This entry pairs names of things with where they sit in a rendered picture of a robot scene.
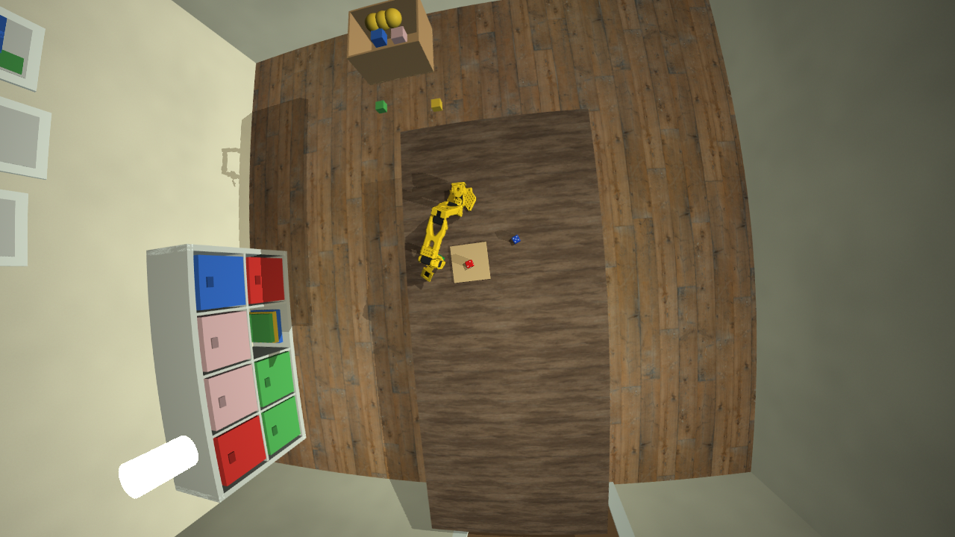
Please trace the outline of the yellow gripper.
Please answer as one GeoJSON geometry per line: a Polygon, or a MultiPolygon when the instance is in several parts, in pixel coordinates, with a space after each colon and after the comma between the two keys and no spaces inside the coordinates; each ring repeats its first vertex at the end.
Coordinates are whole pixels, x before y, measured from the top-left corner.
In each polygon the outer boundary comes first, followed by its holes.
{"type": "MultiPolygon", "coordinates": [[[[438,269],[442,269],[444,265],[445,265],[445,261],[443,260],[441,268],[438,268],[438,269]]],[[[436,268],[434,268],[434,266],[432,266],[432,268],[430,266],[427,266],[427,268],[425,268],[424,266],[423,271],[421,272],[421,277],[425,278],[426,280],[428,280],[428,282],[430,282],[433,276],[433,272],[432,272],[433,269],[436,269],[436,268]]]]}

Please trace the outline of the tan flat mat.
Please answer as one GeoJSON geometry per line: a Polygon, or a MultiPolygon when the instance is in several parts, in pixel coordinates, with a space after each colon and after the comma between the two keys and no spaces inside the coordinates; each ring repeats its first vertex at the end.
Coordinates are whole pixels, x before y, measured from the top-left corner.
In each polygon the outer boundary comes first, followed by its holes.
{"type": "Polygon", "coordinates": [[[450,249],[455,283],[491,279],[486,242],[456,245],[450,249]],[[473,260],[474,266],[471,268],[465,264],[469,260],[473,260]]]}

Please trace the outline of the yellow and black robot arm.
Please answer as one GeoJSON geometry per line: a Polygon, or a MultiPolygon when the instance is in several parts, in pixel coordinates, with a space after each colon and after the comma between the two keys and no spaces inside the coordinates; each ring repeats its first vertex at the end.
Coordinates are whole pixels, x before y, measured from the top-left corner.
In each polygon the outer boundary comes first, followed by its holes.
{"type": "Polygon", "coordinates": [[[432,215],[430,215],[428,220],[425,240],[423,245],[421,245],[421,255],[419,255],[419,262],[421,264],[426,264],[426,266],[432,265],[437,269],[441,268],[443,259],[439,258],[439,247],[441,245],[442,238],[445,235],[445,231],[448,229],[446,218],[451,215],[463,217],[464,205],[468,211],[473,210],[473,205],[475,204],[475,195],[472,194],[473,188],[466,188],[464,183],[452,184],[450,195],[449,198],[447,198],[447,201],[432,207],[432,215]],[[458,190],[458,188],[460,188],[460,190],[458,190]],[[433,223],[442,225],[439,233],[435,236],[433,234],[433,223]],[[433,248],[430,247],[430,242],[432,241],[433,248]]]}

